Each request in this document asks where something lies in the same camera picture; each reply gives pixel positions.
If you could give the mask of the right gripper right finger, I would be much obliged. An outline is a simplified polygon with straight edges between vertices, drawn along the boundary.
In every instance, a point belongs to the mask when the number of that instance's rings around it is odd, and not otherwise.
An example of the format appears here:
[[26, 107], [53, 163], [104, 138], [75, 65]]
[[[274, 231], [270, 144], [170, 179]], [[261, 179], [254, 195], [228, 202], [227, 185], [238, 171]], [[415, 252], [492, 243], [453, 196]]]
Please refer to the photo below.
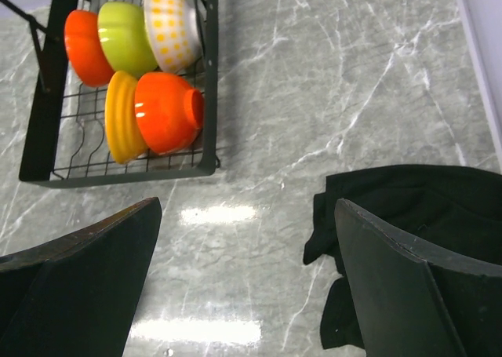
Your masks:
[[499, 356], [501, 266], [341, 199], [340, 252], [368, 356]]

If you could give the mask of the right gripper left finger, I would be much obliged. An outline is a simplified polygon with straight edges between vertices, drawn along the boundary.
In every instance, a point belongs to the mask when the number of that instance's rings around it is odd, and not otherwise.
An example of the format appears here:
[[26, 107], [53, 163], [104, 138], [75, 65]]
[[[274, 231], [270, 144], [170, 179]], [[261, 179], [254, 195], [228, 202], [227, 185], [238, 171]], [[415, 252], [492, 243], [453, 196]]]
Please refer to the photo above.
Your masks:
[[120, 356], [158, 240], [158, 198], [1, 258], [3, 356]]

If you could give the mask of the yellow-orange bowl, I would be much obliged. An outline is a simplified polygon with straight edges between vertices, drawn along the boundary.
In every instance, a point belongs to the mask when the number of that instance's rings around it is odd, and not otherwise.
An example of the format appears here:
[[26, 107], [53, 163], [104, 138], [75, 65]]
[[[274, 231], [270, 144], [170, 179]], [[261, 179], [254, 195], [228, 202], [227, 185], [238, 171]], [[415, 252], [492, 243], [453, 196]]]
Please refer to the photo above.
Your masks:
[[107, 88], [104, 114], [105, 134], [112, 158], [126, 164], [148, 150], [136, 122], [134, 96], [138, 80], [117, 71]]

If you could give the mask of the red-orange bowl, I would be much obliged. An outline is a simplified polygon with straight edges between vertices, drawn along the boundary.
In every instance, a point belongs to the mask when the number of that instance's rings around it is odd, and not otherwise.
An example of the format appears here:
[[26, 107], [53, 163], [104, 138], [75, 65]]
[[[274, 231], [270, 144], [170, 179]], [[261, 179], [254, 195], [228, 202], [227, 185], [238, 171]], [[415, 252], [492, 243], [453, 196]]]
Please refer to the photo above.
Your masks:
[[134, 102], [141, 135], [157, 155], [188, 148], [202, 130], [204, 96], [178, 75], [143, 75], [137, 83]]
[[82, 82], [94, 88], [108, 84], [115, 73], [101, 48], [97, 18], [96, 13], [74, 10], [64, 25], [69, 62]]

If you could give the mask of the lime green bowl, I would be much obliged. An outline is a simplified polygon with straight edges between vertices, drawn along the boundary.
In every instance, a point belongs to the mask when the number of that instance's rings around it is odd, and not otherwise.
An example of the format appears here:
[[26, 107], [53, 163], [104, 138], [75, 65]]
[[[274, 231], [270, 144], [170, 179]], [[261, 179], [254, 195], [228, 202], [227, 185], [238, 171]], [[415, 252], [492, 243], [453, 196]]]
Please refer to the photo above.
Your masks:
[[158, 67], [140, 6], [105, 2], [98, 12], [97, 25], [101, 48], [114, 71], [125, 71], [140, 78]]

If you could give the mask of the patterned white teal bowl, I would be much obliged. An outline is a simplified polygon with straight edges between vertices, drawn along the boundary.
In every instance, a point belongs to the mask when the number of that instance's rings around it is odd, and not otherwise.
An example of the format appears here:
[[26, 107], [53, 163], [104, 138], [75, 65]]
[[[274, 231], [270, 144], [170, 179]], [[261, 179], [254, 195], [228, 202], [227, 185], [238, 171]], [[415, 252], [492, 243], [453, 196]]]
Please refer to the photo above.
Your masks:
[[188, 0], [143, 0], [151, 50], [160, 69], [176, 74], [202, 55], [200, 14]]

